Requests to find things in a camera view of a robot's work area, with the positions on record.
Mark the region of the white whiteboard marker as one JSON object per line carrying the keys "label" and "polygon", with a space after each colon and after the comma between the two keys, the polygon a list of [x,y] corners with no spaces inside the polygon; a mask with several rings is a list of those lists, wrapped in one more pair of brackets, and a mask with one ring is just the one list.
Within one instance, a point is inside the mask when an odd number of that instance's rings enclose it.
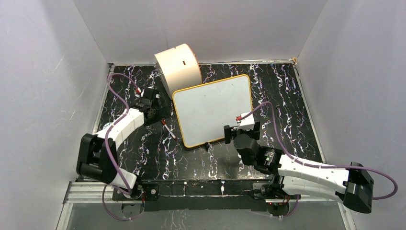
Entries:
{"label": "white whiteboard marker", "polygon": [[177,140],[177,137],[174,135],[174,133],[171,131],[171,129],[168,127],[165,119],[161,120],[161,123],[163,125],[163,127],[168,131],[168,133],[170,134],[170,136],[174,139]]}

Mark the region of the yellow framed whiteboard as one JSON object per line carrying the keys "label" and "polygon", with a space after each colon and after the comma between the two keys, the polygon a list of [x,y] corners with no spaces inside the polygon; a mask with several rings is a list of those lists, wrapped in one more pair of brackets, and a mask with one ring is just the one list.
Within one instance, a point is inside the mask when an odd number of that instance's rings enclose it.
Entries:
{"label": "yellow framed whiteboard", "polygon": [[172,95],[187,148],[224,139],[224,126],[235,126],[236,118],[252,110],[250,78],[246,74],[181,90]]}

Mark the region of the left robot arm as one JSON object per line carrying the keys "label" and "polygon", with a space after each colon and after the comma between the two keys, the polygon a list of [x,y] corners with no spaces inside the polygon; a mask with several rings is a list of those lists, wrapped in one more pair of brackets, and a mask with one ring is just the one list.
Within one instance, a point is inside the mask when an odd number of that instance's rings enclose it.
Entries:
{"label": "left robot arm", "polygon": [[77,174],[111,185],[127,198],[140,198],[141,178],[119,166],[117,151],[137,129],[161,122],[168,116],[161,92],[151,88],[142,90],[135,103],[132,106],[126,103],[124,112],[105,129],[81,138]]}

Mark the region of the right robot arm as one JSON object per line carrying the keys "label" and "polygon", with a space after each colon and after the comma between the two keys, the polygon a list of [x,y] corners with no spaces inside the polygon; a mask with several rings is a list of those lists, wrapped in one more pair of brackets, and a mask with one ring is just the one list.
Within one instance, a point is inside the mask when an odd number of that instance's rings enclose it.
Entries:
{"label": "right robot arm", "polygon": [[364,166],[351,162],[337,168],[301,158],[291,158],[281,149],[258,144],[259,123],[241,128],[224,126],[225,143],[233,143],[246,166],[275,176],[275,180],[260,192],[275,198],[308,195],[341,202],[353,211],[372,211],[374,180]]}

